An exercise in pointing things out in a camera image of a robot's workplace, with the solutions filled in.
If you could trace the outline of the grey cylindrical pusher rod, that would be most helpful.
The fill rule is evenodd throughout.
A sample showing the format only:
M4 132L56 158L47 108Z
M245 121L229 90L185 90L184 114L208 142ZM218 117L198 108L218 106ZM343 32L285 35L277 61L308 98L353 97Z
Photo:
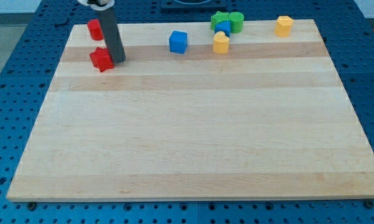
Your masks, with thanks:
M95 11L113 63L124 62L126 54L119 34L114 7L97 7Z

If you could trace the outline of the white rod mount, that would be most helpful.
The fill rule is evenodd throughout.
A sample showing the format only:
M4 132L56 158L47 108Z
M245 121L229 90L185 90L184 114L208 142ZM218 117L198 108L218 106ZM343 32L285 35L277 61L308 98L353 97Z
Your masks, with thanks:
M115 0L77 0L84 6L90 6L93 10L104 11L114 6Z

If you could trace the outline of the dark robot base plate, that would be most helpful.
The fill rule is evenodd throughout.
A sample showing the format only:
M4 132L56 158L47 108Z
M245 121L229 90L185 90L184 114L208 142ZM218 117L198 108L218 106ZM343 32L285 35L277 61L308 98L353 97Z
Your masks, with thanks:
M162 12L224 10L227 8L227 0L159 0L159 5Z

